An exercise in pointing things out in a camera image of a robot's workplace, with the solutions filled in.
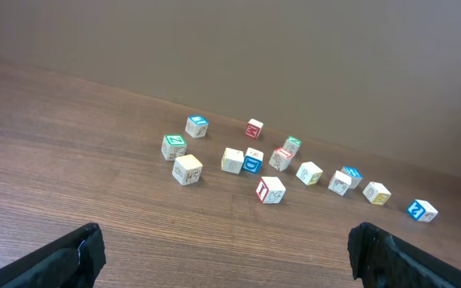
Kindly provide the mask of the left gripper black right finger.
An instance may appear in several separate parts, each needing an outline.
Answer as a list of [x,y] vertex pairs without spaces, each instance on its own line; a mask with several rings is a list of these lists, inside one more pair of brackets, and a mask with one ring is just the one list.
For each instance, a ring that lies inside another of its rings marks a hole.
[[461,287],[461,270],[369,222],[351,229],[347,250],[365,287]]

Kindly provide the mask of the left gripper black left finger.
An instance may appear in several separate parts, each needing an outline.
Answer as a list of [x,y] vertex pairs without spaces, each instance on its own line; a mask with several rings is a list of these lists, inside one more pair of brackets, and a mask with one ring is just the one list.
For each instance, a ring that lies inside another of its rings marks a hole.
[[106,264],[98,224],[91,222],[0,269],[1,287],[92,287]]

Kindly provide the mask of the yellow block with 3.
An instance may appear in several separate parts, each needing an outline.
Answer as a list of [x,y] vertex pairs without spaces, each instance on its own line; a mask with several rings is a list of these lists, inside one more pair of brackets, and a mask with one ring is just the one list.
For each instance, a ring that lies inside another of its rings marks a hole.
[[314,185],[319,180],[322,173],[323,170],[313,162],[303,162],[296,173],[296,177],[306,186],[310,186]]

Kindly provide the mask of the plain cream block with 9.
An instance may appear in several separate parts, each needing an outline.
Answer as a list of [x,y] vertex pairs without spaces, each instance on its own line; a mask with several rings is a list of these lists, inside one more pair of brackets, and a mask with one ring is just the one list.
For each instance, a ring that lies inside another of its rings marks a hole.
[[244,153],[227,147],[221,161],[221,169],[232,174],[239,174],[244,162]]

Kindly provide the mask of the blue-sided block far right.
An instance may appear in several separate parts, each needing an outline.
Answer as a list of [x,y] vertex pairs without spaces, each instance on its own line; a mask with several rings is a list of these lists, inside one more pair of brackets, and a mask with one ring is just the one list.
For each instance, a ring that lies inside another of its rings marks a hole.
[[439,213],[428,201],[420,199],[415,199],[407,212],[417,222],[431,222]]

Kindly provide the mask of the yellow-sided block with 0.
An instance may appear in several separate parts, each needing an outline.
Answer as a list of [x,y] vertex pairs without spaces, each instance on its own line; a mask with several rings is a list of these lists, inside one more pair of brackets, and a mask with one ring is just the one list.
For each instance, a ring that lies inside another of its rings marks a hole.
[[382,183],[369,182],[363,190],[363,195],[370,204],[383,206],[390,198],[391,192]]

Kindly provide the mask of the blue-top ladder block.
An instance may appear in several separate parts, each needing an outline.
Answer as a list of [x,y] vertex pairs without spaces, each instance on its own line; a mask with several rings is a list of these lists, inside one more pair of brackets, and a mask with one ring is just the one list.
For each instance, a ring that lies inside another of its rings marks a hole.
[[341,171],[351,177],[351,189],[355,189],[363,179],[362,174],[352,166],[344,166]]

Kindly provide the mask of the white apple block green N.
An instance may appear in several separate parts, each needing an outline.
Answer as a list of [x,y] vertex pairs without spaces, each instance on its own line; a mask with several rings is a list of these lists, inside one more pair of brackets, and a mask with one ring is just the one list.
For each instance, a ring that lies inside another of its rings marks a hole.
[[339,170],[336,170],[329,181],[328,189],[343,196],[351,185],[351,177]]

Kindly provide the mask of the white bird block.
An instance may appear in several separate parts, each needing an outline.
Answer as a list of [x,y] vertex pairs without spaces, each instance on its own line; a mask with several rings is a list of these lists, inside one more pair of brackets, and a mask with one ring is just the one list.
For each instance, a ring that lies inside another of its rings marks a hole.
[[261,177],[256,188],[262,204],[278,204],[286,193],[286,187],[278,177]]

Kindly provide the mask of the red I top block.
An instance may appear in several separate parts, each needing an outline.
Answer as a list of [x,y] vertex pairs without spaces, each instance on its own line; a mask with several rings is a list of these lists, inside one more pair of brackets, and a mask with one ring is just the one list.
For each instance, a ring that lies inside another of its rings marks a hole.
[[274,150],[273,154],[271,155],[269,164],[278,171],[284,171],[291,163],[292,158],[293,154],[290,151],[279,147]]

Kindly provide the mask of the green N block far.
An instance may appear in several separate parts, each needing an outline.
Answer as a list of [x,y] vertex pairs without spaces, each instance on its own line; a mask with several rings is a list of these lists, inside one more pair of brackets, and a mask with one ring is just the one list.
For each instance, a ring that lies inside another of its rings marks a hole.
[[289,136],[283,145],[283,149],[289,151],[293,156],[295,156],[301,145],[301,140],[293,136]]

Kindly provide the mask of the yellow-top block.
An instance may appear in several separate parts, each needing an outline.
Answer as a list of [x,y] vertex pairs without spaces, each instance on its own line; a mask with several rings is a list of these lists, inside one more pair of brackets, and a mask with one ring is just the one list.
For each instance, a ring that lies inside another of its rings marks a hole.
[[183,155],[174,160],[172,175],[180,185],[186,186],[199,180],[202,163],[193,155]]

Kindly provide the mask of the green Z block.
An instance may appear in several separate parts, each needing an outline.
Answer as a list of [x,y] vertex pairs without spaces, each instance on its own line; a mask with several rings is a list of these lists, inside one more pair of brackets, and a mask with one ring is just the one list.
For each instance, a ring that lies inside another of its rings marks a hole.
[[187,143],[181,134],[165,134],[162,141],[162,154],[167,161],[174,161],[186,153]]

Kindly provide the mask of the blue D block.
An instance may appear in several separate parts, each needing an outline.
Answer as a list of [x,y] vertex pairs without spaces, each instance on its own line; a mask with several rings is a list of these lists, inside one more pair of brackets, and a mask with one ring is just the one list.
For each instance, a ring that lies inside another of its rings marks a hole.
[[242,169],[257,174],[263,164],[263,155],[264,153],[262,151],[248,147]]

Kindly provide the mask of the red M block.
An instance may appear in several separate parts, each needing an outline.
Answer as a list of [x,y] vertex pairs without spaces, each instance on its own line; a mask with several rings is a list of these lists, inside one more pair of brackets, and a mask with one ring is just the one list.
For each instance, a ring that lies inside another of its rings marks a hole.
[[263,128],[263,123],[252,118],[247,123],[247,127],[245,129],[244,134],[247,137],[257,139],[262,131],[262,128]]

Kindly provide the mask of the blue-top block far left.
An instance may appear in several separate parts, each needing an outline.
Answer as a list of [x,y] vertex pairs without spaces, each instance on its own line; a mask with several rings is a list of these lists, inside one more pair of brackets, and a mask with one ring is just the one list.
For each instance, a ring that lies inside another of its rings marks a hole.
[[192,138],[201,138],[206,135],[209,121],[201,115],[191,115],[187,117],[185,131]]

